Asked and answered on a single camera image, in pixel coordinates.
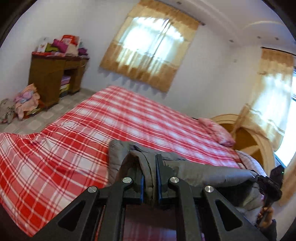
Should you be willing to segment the right hand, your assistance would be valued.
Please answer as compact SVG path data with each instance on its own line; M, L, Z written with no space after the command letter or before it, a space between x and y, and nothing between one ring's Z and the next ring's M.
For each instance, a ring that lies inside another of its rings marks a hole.
M267 228L269 227L273 222L273 211L274 209L269 207L263 207L258 216L257 216L257 225L260 228Z

